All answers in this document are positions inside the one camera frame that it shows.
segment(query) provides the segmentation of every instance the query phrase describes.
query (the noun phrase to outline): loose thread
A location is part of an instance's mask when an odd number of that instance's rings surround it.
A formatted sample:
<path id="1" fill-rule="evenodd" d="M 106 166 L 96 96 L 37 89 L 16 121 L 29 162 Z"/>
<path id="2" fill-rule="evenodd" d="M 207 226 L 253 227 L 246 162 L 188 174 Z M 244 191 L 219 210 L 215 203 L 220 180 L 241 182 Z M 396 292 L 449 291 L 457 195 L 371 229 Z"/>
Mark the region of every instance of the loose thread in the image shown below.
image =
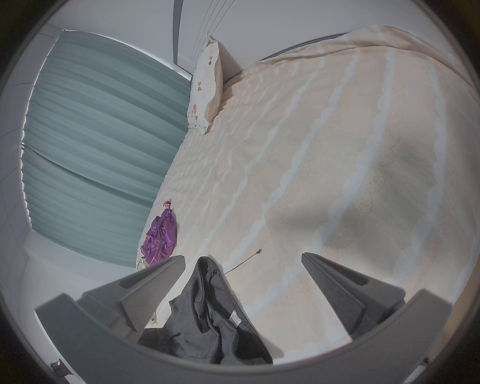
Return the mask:
<path id="1" fill-rule="evenodd" d="M 262 251 L 262 248 L 260 248 L 257 252 L 255 252 L 252 256 L 250 256 L 247 260 L 245 261 L 242 261 L 240 264 L 238 264 L 235 268 L 232 268 L 230 269 L 229 271 L 226 271 L 222 276 L 225 276 L 227 273 L 233 271 L 234 269 L 237 269 L 239 266 L 241 266 L 243 263 L 246 263 L 247 261 L 249 261 L 252 257 L 254 257 L 255 255 L 258 255 L 260 252 Z"/>

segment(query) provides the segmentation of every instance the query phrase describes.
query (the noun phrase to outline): beige bed sheet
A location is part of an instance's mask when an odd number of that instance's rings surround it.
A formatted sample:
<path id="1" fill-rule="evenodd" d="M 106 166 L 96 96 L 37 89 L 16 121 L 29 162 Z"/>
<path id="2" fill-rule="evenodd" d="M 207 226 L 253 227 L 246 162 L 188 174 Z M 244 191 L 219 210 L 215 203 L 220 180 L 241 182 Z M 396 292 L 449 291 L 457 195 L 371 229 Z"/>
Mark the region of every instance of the beige bed sheet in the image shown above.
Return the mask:
<path id="1" fill-rule="evenodd" d="M 210 132 L 186 135 L 145 224 L 171 198 L 187 265 L 154 326 L 198 257 L 228 271 L 259 249 L 226 278 L 275 363 L 350 341 L 303 252 L 455 302 L 479 254 L 479 111 L 457 58 L 392 27 L 243 71 Z"/>

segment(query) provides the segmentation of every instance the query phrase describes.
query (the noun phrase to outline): white pillow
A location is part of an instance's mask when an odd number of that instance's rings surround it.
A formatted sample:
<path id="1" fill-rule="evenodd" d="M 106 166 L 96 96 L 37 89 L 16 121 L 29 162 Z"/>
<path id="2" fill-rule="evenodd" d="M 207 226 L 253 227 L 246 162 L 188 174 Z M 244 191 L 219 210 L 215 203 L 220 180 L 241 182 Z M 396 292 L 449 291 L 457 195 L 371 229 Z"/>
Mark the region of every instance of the white pillow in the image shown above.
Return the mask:
<path id="1" fill-rule="evenodd" d="M 218 113 L 222 92 L 223 73 L 218 41 L 209 38 L 193 73 L 187 114 L 189 128 L 197 127 L 201 134 L 205 134 Z"/>

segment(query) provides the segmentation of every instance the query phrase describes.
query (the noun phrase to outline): wall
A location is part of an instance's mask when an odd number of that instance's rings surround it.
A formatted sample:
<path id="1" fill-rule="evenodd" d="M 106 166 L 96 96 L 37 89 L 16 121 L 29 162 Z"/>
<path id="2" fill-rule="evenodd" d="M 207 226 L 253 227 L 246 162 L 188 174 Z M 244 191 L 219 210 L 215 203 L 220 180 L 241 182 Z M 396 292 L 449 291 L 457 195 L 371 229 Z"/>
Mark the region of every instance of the wall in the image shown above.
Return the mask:
<path id="1" fill-rule="evenodd" d="M 50 22 L 119 40 L 174 68 L 173 3 L 70 0 Z M 179 65 L 192 72 L 205 37 L 212 35 L 220 42 L 224 79 L 228 79 L 295 44 L 373 24 L 408 29 L 441 50 L 453 51 L 411 0 L 183 0 Z"/>
<path id="2" fill-rule="evenodd" d="M 50 365 L 61 355 L 44 333 L 35 316 L 35 308 L 61 293 L 77 300 L 85 291 L 129 275 L 135 269 L 82 256 L 35 231 L 28 234 L 24 248 L 29 259 L 20 293 L 20 328 L 40 358 Z M 81 382 L 72 376 L 67 378 L 71 384 Z"/>
<path id="3" fill-rule="evenodd" d="M 48 24 L 40 30 L 0 96 L 0 290 L 17 322 L 28 260 L 23 243 L 30 230 L 20 176 L 22 126 L 38 71 L 59 33 Z"/>

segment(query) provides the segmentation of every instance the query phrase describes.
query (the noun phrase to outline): white clothing tag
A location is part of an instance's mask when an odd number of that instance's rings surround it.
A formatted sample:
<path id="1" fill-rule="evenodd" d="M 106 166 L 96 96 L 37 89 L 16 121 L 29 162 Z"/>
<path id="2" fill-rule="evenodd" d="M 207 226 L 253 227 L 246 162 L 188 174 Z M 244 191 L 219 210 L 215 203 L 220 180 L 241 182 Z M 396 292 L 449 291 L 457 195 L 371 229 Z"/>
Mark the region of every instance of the white clothing tag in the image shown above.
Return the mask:
<path id="1" fill-rule="evenodd" d="M 229 320 L 236 326 L 238 327 L 239 324 L 241 323 L 241 318 L 237 315 L 236 311 L 233 311 L 232 314 L 230 315 Z"/>

